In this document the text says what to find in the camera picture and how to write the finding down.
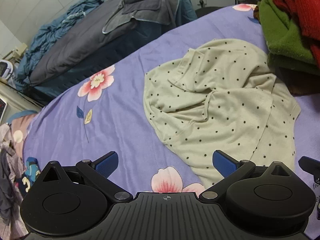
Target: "green towel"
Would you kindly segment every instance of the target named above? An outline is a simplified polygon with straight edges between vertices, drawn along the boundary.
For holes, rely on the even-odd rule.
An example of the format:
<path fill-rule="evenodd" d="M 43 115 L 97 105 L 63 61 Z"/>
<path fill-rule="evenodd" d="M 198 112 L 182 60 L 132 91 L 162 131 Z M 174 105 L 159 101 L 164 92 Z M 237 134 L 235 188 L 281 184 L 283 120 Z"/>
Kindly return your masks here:
<path fill-rule="evenodd" d="M 316 65 L 310 46 L 301 36 L 300 27 L 293 18 L 290 19 L 272 0 L 262 0 L 259 12 L 267 46 L 272 54 Z"/>
<path fill-rule="evenodd" d="M 300 60 L 295 60 L 290 57 L 283 55 L 276 55 L 269 53 L 268 55 L 268 66 L 269 67 L 283 67 L 295 71 L 302 71 L 313 75 L 320 76 L 320 69 L 316 65 L 305 63 Z"/>

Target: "crosshair logo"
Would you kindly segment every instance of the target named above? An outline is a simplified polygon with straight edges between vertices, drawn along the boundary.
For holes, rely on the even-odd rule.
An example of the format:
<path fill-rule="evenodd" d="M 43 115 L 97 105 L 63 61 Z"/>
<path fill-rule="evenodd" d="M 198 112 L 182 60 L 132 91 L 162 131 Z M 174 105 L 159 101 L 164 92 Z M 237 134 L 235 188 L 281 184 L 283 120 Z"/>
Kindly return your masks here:
<path fill-rule="evenodd" d="M 166 201 L 168 201 L 168 200 L 171 199 L 171 197 L 167 195 L 167 196 L 164 196 L 163 199 L 166 200 Z"/>

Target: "bed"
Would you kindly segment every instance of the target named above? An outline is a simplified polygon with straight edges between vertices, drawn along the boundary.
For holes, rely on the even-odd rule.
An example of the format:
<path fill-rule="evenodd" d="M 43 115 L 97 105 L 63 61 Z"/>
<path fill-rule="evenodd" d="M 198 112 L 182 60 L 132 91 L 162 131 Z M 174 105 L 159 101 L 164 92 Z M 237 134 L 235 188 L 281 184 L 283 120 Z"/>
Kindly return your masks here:
<path fill-rule="evenodd" d="M 46 105 L 68 88 L 174 27 L 165 14 L 159 14 L 156 21 L 130 20 L 104 35 L 105 22 L 121 1 L 105 1 L 90 12 L 58 39 L 35 67 L 19 66 L 15 79 L 17 89 Z M 190 0 L 169 2 L 177 26 L 197 19 Z"/>
<path fill-rule="evenodd" d="M 203 186 L 199 178 L 160 142 L 145 117 L 144 76 L 162 63 L 183 57 L 189 48 L 220 38 L 242 39 L 267 52 L 252 10 L 238 11 L 230 6 L 173 29 L 116 63 L 113 72 L 109 69 L 113 82 L 99 99 L 88 102 L 87 97 L 78 96 L 83 81 L 46 106 L 28 127 L 24 160 L 35 157 L 43 169 L 51 160 L 69 166 L 116 151 L 119 167 L 109 179 L 133 195 L 141 191 L 200 193 Z M 295 172 L 318 196 L 320 187 L 301 170 L 298 160 L 304 155 L 319 159 L 320 95 L 296 100 L 301 114 L 295 125 Z M 312 239 L 320 235 L 315 213 L 306 233 Z"/>

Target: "metal screw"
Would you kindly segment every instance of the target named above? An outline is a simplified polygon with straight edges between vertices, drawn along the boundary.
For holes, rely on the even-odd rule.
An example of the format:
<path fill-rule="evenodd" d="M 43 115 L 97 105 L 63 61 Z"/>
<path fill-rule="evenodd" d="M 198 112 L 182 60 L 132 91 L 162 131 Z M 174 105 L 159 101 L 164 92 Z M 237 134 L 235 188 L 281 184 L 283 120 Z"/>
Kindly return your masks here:
<path fill-rule="evenodd" d="M 218 194 L 214 191 L 206 191 L 202 193 L 202 196 L 206 199 L 214 199 L 218 196 Z"/>
<path fill-rule="evenodd" d="M 115 194 L 115 198 L 119 199 L 119 200 L 125 200 L 125 199 L 127 199 L 129 197 L 130 197 L 130 194 L 128 192 L 125 192 L 125 191 L 117 192 Z"/>

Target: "round pad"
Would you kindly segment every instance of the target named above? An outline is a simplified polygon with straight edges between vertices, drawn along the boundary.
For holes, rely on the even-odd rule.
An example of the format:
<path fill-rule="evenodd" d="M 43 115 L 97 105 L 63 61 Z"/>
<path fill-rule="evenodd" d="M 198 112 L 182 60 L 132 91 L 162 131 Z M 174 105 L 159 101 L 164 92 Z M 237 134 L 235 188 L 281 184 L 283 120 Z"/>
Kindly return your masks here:
<path fill-rule="evenodd" d="M 292 196 L 292 191 L 280 185 L 261 185 L 254 189 L 256 195 L 267 200 L 285 200 Z"/>
<path fill-rule="evenodd" d="M 53 214 L 66 214 L 80 205 L 80 198 L 71 193 L 57 193 L 47 197 L 43 207 Z"/>

